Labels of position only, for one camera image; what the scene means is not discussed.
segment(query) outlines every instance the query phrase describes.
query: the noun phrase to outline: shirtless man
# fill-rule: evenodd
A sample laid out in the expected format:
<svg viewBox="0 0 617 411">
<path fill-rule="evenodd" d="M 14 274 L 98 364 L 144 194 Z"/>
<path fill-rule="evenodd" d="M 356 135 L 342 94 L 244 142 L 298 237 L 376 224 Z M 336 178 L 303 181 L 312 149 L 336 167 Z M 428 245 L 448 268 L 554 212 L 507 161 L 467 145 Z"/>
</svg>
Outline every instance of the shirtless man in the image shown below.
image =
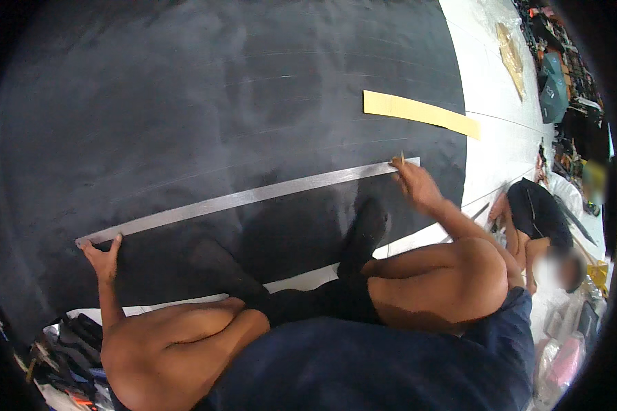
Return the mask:
<svg viewBox="0 0 617 411">
<path fill-rule="evenodd" d="M 513 257 L 444 199 L 425 169 L 399 159 L 392 165 L 410 203 L 437 220 L 454 242 L 374 260 L 385 218 L 370 206 L 353 224 L 339 278 L 312 291 L 260 292 L 251 302 L 243 296 L 247 303 L 231 296 L 125 317 L 114 292 L 122 237 L 108 252 L 82 245 L 98 277 L 101 359 L 118 399 L 133 411 L 189 410 L 243 348 L 284 322 L 330 316 L 396 329 L 460 332 L 505 307 L 508 291 L 524 286 Z M 532 339 L 527 345 L 532 347 Z"/>
</svg>

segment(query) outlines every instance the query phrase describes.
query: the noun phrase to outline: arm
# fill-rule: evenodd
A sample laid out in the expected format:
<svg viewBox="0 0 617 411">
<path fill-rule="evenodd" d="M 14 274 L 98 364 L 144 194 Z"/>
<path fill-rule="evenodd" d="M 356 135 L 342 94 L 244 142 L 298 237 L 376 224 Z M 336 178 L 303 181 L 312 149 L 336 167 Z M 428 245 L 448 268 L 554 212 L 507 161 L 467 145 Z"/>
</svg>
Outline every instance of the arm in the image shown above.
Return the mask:
<svg viewBox="0 0 617 411">
<path fill-rule="evenodd" d="M 507 282 L 510 289 L 525 287 L 521 270 L 512 255 L 498 244 L 491 234 L 466 217 L 450 200 L 442 197 L 430 174 L 415 164 L 394 158 L 391 164 L 398 169 L 394 178 L 403 193 L 418 211 L 434 218 L 453 240 L 466 237 L 481 238 L 493 244 L 505 261 Z"/>
<path fill-rule="evenodd" d="M 535 277 L 532 273 L 532 265 L 535 259 L 542 256 L 546 252 L 546 248 L 550 245 L 551 239 L 549 237 L 540 238 L 539 240 L 530 240 L 526 243 L 526 288 L 530 291 L 530 294 L 534 294 L 537 291 Z"/>
<path fill-rule="evenodd" d="M 90 242 L 82 244 L 80 249 L 94 267 L 99 282 L 100 318 L 102 320 L 103 338 L 110 329 L 125 318 L 123 309 L 116 300 L 114 279 L 116 278 L 116 256 L 121 247 L 123 236 L 117 235 L 107 252 L 94 248 Z"/>
</svg>

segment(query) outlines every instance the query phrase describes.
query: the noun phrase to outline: blue fabric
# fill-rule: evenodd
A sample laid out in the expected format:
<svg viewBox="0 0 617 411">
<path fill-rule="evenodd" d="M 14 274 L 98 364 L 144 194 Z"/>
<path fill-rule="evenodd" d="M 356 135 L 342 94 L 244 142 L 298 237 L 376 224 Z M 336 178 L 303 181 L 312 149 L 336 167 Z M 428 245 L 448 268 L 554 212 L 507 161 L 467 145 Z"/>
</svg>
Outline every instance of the blue fabric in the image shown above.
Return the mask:
<svg viewBox="0 0 617 411">
<path fill-rule="evenodd" d="M 233 361 L 208 400 L 216 410 L 521 410 L 531 308 L 516 287 L 461 338 L 326 317 L 282 325 Z"/>
</svg>

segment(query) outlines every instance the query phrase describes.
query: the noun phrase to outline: knee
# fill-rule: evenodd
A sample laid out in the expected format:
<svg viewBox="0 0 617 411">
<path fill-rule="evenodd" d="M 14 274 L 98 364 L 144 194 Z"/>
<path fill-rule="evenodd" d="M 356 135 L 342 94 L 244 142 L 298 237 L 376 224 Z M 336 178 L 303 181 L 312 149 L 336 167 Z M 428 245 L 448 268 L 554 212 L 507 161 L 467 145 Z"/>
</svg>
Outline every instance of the knee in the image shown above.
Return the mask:
<svg viewBox="0 0 617 411">
<path fill-rule="evenodd" d="M 476 285 L 472 287 L 502 302 L 507 293 L 507 267 L 496 247 L 481 238 L 464 238 L 457 243 L 461 248 L 460 263 Z"/>
</svg>

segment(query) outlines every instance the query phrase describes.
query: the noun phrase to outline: finger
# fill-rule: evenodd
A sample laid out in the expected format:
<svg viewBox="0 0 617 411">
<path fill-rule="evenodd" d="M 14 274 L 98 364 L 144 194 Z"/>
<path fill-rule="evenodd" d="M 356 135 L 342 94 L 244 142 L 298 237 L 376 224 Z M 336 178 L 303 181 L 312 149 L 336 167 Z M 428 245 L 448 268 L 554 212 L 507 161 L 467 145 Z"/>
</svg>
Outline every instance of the finger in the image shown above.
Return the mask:
<svg viewBox="0 0 617 411">
<path fill-rule="evenodd" d="M 402 193 L 404 195 L 408 195 L 409 194 L 409 188 L 407 187 L 407 184 L 404 182 L 404 180 L 402 178 L 400 178 L 399 175 L 394 174 L 393 175 L 393 179 L 398 183 L 398 185 L 400 186 L 400 190 L 402 190 Z"/>
<path fill-rule="evenodd" d="M 90 240 L 85 240 L 85 242 L 83 242 L 80 245 L 80 249 L 84 251 L 85 254 L 87 254 L 88 252 L 91 252 L 91 250 L 96 250 L 96 248 L 94 248 L 94 245 L 91 243 Z"/>
<path fill-rule="evenodd" d="M 391 160 L 391 165 L 398 170 L 398 172 L 400 173 L 400 177 L 402 177 L 405 183 L 411 180 L 411 170 L 412 170 L 411 165 L 415 165 L 415 164 L 411 164 L 408 161 L 402 164 L 401 159 L 394 157 Z"/>
<path fill-rule="evenodd" d="M 112 245 L 110 246 L 110 254 L 116 254 L 119 251 L 122 240 L 123 235 L 121 235 L 121 233 L 117 234 L 114 240 L 112 240 Z"/>
</svg>

